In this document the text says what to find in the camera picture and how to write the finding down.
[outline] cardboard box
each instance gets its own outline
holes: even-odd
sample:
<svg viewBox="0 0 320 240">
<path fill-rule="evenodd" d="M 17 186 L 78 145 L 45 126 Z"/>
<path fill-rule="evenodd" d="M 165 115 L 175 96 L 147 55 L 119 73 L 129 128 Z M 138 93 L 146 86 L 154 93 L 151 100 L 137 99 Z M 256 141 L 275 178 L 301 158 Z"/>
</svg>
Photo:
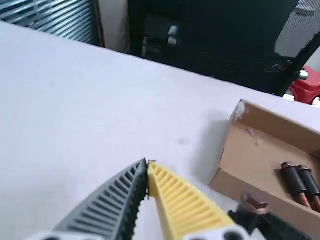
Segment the cardboard box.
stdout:
<svg viewBox="0 0 320 240">
<path fill-rule="evenodd" d="M 279 170 L 286 161 L 306 165 L 320 184 L 319 158 L 319 133 L 241 100 L 231 116 L 210 185 L 238 202 L 243 191 L 261 194 L 271 213 L 320 239 L 320 213 L 292 199 Z"/>
</svg>

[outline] copper bolt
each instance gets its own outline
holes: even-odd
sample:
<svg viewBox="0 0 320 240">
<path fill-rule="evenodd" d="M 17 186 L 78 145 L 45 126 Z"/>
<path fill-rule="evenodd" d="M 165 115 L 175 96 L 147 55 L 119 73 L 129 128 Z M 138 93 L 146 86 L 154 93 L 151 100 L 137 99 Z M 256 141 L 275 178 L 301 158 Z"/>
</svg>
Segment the copper bolt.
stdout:
<svg viewBox="0 0 320 240">
<path fill-rule="evenodd" d="M 312 202 L 315 210 L 320 213 L 320 197 L 319 196 L 313 196 Z"/>
<path fill-rule="evenodd" d="M 286 169 L 289 167 L 294 167 L 294 164 L 291 161 L 285 161 L 284 163 L 281 164 L 282 169 Z"/>
<path fill-rule="evenodd" d="M 299 201 L 299 203 L 305 207 L 307 207 L 308 209 L 312 209 L 311 205 L 306 197 L 306 194 L 304 194 L 303 192 L 299 193 L 297 196 L 297 199 Z"/>
<path fill-rule="evenodd" d="M 260 195 L 243 192 L 241 194 L 241 205 L 257 215 L 265 215 L 268 213 L 268 202 Z"/>
</svg>

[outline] threaded bolt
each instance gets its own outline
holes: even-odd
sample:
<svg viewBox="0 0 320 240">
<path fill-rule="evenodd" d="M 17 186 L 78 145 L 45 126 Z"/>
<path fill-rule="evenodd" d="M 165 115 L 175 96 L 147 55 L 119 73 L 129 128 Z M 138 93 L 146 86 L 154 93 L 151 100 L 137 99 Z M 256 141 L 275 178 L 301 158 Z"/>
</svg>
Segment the threaded bolt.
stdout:
<svg viewBox="0 0 320 240">
<path fill-rule="evenodd" d="M 299 201 L 299 203 L 305 207 L 307 207 L 308 209 L 312 209 L 311 208 L 311 205 L 307 199 L 307 196 L 306 194 L 304 194 L 303 192 L 302 193 L 299 193 L 298 196 L 297 196 L 297 199 Z"/>
<path fill-rule="evenodd" d="M 312 201 L 315 210 L 320 213 L 320 189 L 316 180 L 312 176 L 311 169 L 305 165 L 297 166 L 296 169 L 308 190 L 309 200 Z"/>
<path fill-rule="evenodd" d="M 286 161 L 281 164 L 281 175 L 293 198 L 301 205 L 312 209 L 306 196 L 307 188 L 292 162 Z"/>
</svg>

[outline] black mesh chair back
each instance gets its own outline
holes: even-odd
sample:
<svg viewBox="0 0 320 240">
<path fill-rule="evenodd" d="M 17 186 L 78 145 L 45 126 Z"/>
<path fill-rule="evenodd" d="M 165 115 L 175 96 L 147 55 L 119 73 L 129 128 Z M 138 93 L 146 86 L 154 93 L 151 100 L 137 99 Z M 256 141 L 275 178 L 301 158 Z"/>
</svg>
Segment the black mesh chair back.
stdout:
<svg viewBox="0 0 320 240">
<path fill-rule="evenodd" d="M 320 45 L 317 0 L 133 2 L 130 34 L 137 56 L 145 16 L 167 17 L 181 23 L 183 54 L 176 67 L 261 92 L 283 95 Z"/>
</svg>

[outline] bolt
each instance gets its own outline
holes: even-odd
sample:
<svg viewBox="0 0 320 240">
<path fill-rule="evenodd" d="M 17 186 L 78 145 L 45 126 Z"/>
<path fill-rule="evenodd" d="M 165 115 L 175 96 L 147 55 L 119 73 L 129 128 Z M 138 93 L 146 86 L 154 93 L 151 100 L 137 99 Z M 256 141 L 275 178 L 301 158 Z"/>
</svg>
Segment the bolt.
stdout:
<svg viewBox="0 0 320 240">
<path fill-rule="evenodd" d="M 241 195 L 241 203 L 247 210 L 257 215 L 265 215 L 268 213 L 268 202 L 260 195 L 244 192 Z"/>
<path fill-rule="evenodd" d="M 305 165 L 300 165 L 296 167 L 296 170 L 308 190 L 309 200 L 312 201 L 315 210 L 320 213 L 320 189 L 312 176 L 311 169 Z"/>
<path fill-rule="evenodd" d="M 293 198 L 301 205 L 311 209 L 310 203 L 306 197 L 307 188 L 300 178 L 294 164 L 290 161 L 286 161 L 281 164 L 281 168 L 281 175 Z"/>
<path fill-rule="evenodd" d="M 286 169 L 289 167 L 294 167 L 294 164 L 291 161 L 285 161 L 284 163 L 281 164 L 282 169 Z"/>
</svg>

